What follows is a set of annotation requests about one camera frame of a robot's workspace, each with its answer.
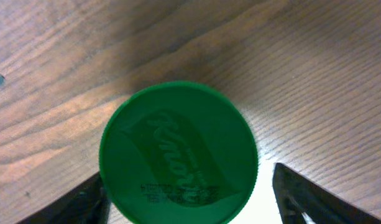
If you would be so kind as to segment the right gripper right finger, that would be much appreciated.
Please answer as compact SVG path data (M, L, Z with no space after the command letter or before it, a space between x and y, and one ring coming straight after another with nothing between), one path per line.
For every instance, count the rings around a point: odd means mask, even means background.
M343 201L285 164L276 163L272 187L283 224L313 222L381 224L381 219Z

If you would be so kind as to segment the green lid seasoning jar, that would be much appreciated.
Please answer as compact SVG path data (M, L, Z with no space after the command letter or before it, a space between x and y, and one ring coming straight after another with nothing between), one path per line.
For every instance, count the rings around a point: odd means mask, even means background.
M111 116L99 171L132 223L229 223L258 174L249 125L218 91L194 82L143 89Z

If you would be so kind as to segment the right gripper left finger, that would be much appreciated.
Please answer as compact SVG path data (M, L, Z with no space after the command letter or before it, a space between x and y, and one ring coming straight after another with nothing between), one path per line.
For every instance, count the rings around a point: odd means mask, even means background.
M107 224L111 201L99 173L19 224Z

